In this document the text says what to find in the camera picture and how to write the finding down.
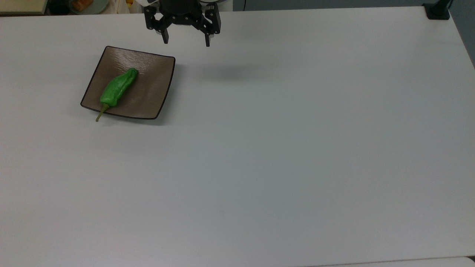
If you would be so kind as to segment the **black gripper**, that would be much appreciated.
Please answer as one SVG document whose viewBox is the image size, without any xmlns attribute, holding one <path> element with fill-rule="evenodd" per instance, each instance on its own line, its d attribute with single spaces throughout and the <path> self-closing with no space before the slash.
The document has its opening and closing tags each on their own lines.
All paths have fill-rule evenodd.
<svg viewBox="0 0 475 267">
<path fill-rule="evenodd" d="M 191 24 L 202 32 L 205 44 L 210 47 L 210 40 L 221 32 L 221 18 L 219 7 L 202 7 L 198 0 L 160 0 L 159 11 L 162 17 L 157 20 L 157 8 L 147 6 L 144 8 L 144 17 L 147 29 L 154 30 L 161 35 L 163 42 L 168 44 L 168 27 L 170 21 L 175 24 Z"/>
</svg>

